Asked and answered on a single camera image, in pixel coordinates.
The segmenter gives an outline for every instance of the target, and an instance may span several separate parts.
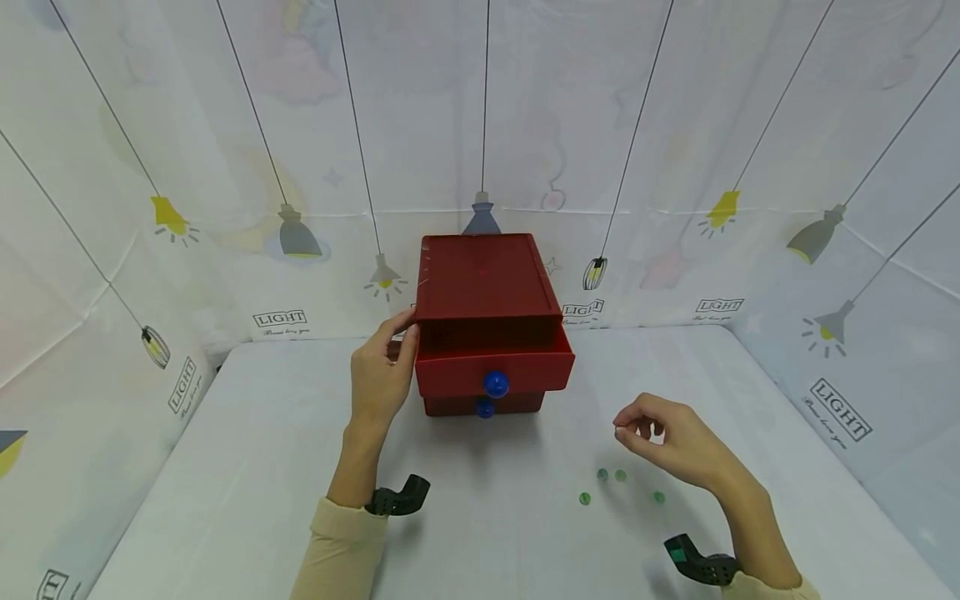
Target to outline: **blue drawer knob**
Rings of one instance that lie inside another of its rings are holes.
[[[496,400],[506,396],[510,391],[510,380],[504,372],[491,371],[483,378],[483,389],[487,396]]]
[[[493,401],[489,398],[477,398],[476,404],[477,417],[480,419],[489,419],[496,412],[493,408]]]

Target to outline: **left hand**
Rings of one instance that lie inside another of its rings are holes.
[[[412,324],[414,309],[408,308],[384,321],[367,343],[350,357],[350,379],[353,385],[351,422],[386,430],[399,412],[413,377],[414,358],[420,329]],[[399,343],[396,360],[392,356],[393,337],[406,331]]]

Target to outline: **white tablecloth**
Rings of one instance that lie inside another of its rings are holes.
[[[661,546],[688,533],[705,555],[731,554],[716,503],[613,439],[613,415],[641,391],[695,407],[763,481],[825,598],[953,598],[727,330],[569,337],[569,385],[535,415],[430,419],[414,387],[379,481],[398,490],[415,472],[433,487],[391,520],[375,598],[718,597]],[[90,598],[285,598],[337,462],[358,343],[234,350]]]

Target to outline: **star print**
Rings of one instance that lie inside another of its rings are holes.
[[[330,167],[330,170],[324,175],[324,181],[332,185],[333,187],[340,187],[340,183],[344,180],[344,176],[337,173],[337,170],[333,167]]]
[[[763,318],[763,313],[756,313],[747,317],[747,333],[760,333],[760,319]]]
[[[550,256],[550,260],[548,262],[543,263],[543,267],[546,268],[546,273],[548,275],[553,275],[554,271],[557,271],[558,269],[563,268],[557,264],[557,258],[555,256]]]

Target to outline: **black wrist device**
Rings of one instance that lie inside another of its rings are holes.
[[[708,586],[728,586],[733,582],[733,575],[742,570],[740,563],[732,556],[702,556],[687,534],[670,538],[663,543],[663,547],[683,576]]]
[[[423,500],[429,491],[429,481],[419,475],[410,475],[402,490],[394,492],[388,488],[379,488],[373,493],[370,504],[364,508],[372,515],[410,515],[423,506]]]

